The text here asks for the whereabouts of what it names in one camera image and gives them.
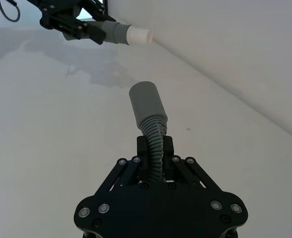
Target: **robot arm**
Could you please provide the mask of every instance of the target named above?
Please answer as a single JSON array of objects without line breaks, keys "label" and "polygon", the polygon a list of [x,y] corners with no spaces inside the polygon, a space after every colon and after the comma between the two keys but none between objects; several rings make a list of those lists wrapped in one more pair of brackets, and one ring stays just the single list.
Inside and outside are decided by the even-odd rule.
[{"label": "robot arm", "polygon": [[83,238],[237,238],[248,218],[243,201],[222,191],[193,157],[174,155],[167,116],[153,83],[129,92],[137,155],[119,159],[93,196],[76,207]]},{"label": "robot arm", "polygon": [[[9,19],[4,13],[1,3],[0,10],[6,19],[18,21],[20,11],[14,0],[6,0],[18,10],[16,20]],[[103,42],[133,44],[150,43],[152,32],[138,29],[130,25],[116,22],[108,15],[107,4],[98,0],[27,0],[42,13],[40,25],[46,29],[55,29],[63,33],[67,40],[91,39],[101,45]],[[81,21],[76,19],[81,9],[85,9],[95,21]]]}]

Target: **black cable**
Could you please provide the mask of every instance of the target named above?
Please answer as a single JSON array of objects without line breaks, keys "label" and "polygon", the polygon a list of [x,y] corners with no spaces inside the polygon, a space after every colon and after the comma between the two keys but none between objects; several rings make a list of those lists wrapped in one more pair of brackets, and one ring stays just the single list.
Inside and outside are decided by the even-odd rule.
[{"label": "black cable", "polygon": [[4,16],[8,21],[11,21],[11,22],[17,22],[17,21],[19,21],[19,19],[20,19],[20,10],[19,10],[19,8],[18,8],[18,6],[17,6],[17,3],[16,3],[14,0],[6,0],[6,1],[7,1],[8,3],[10,3],[11,5],[13,5],[13,6],[17,9],[17,12],[18,12],[17,18],[16,18],[16,19],[10,19],[10,18],[6,15],[5,11],[3,10],[2,5],[1,5],[1,2],[0,2],[0,11],[1,11],[1,13],[3,14],[3,16]]}]

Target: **black bracket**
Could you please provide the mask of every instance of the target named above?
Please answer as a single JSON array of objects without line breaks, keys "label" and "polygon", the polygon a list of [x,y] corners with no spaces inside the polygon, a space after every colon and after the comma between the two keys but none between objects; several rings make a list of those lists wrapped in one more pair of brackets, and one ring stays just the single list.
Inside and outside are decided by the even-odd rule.
[{"label": "black bracket", "polygon": [[96,21],[116,21],[108,15],[108,1],[98,0],[28,0],[42,12],[40,25],[55,29],[76,39],[90,38],[101,45],[105,32],[85,21],[76,19],[81,9],[85,9]]}]

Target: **gray tube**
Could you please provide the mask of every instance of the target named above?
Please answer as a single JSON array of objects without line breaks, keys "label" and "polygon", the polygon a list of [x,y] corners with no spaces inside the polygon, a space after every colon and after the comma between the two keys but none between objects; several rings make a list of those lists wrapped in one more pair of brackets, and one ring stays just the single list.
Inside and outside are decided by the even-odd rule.
[{"label": "gray tube", "polygon": [[140,82],[129,91],[137,127],[147,138],[148,181],[165,181],[163,173],[163,143],[167,134],[168,117],[156,86],[152,82]]},{"label": "gray tube", "polygon": [[161,116],[168,121],[154,83],[145,81],[135,84],[130,89],[129,96],[139,129],[141,129],[142,122],[152,116]]},{"label": "gray tube", "polygon": [[[114,21],[87,21],[88,24],[96,26],[106,33],[105,42],[111,42],[114,44],[126,44],[127,42],[127,31],[131,25],[124,25]],[[75,40],[76,38],[70,35],[63,34],[64,38],[68,41]]]}]

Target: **ribbed flexible tube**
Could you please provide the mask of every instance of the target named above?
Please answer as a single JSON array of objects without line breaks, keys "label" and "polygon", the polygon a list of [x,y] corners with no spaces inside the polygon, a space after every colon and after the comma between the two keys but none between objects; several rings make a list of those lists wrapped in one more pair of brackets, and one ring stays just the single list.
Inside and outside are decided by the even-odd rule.
[{"label": "ribbed flexible tube", "polygon": [[149,182],[164,181],[163,144],[167,134],[167,119],[161,116],[147,118],[140,125],[141,132],[147,138]]}]

